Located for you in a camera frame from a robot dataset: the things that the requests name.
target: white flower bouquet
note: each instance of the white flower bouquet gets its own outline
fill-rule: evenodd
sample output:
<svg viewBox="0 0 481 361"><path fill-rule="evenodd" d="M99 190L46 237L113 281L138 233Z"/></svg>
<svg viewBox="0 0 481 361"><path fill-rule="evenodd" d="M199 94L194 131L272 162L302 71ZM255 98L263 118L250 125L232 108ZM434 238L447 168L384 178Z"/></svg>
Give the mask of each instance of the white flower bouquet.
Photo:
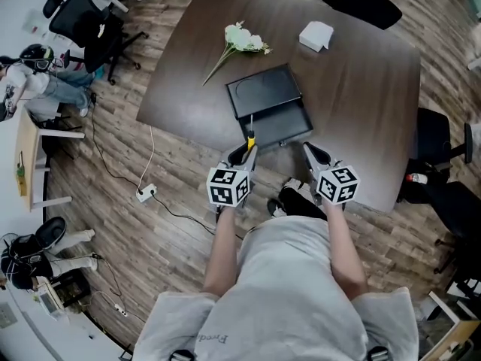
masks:
<svg viewBox="0 0 481 361"><path fill-rule="evenodd" d="M217 64L212 68L212 71L204 80L203 85L212 77L212 75L220 68L220 66L227 60L228 57L237 52L260 52L264 54L272 52L272 49L264 43L259 35L251 35L250 32L242 28L243 21L234 25L226 26L225 28L225 49L220 56Z"/></svg>

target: black shoe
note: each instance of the black shoe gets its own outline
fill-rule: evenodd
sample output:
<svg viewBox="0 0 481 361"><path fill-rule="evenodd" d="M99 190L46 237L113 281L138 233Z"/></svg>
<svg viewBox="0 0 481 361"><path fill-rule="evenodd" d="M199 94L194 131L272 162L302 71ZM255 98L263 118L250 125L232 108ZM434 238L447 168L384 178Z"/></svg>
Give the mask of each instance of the black shoe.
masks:
<svg viewBox="0 0 481 361"><path fill-rule="evenodd" d="M268 211L272 217L283 217L286 215L282 203L274 198L268 200Z"/></svg>

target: bottle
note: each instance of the bottle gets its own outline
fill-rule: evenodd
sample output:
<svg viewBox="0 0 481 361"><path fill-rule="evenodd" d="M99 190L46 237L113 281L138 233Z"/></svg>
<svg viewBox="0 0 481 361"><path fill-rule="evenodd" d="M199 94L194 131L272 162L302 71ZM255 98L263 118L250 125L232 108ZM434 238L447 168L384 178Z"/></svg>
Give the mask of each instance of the bottle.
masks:
<svg viewBox="0 0 481 361"><path fill-rule="evenodd" d="M407 182L417 182L418 184L427 184L428 182L428 176L424 174L408 174L406 175L406 181Z"/></svg>

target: jeans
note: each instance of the jeans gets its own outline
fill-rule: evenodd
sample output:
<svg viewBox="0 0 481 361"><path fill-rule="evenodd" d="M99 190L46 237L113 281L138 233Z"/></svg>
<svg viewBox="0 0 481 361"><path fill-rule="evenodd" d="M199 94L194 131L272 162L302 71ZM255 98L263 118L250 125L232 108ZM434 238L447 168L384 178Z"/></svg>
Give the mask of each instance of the jeans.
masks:
<svg viewBox="0 0 481 361"><path fill-rule="evenodd" d="M78 71L62 71L51 74L42 97L52 97L61 103L75 105L79 110L89 107L89 96L85 86L92 83L94 74Z"/></svg>
<svg viewBox="0 0 481 361"><path fill-rule="evenodd" d="M327 216L312 202L290 187L284 187L278 196L287 215L302 215L304 217L328 220Z"/></svg>
<svg viewBox="0 0 481 361"><path fill-rule="evenodd" d="M64 249L75 246L80 242L88 242L90 237L86 232L75 232L74 234L65 234L63 238L50 250L45 251L45 257L52 266L52 273L54 277L58 277L75 268L89 268L92 266L94 259L88 258L75 258L75 259L63 259L56 257L55 255L60 253Z"/></svg>

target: white t-shirt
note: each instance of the white t-shirt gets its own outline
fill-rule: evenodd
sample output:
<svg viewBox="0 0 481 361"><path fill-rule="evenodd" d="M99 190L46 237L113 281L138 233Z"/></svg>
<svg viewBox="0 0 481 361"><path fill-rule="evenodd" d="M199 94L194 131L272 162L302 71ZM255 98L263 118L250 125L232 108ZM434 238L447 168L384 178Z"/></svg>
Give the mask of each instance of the white t-shirt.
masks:
<svg viewBox="0 0 481 361"><path fill-rule="evenodd" d="M6 79L9 84L17 88L26 84L25 92L21 99L30 100L44 93L50 81L50 76L43 72L34 74L31 68L21 64L9 66Z"/></svg>
<svg viewBox="0 0 481 361"><path fill-rule="evenodd" d="M222 298L162 293L134 361L179 349L197 361L362 361L375 346L416 361L419 338L409 291L352 301L331 273L327 223L280 217L255 228L239 255L237 283Z"/></svg>

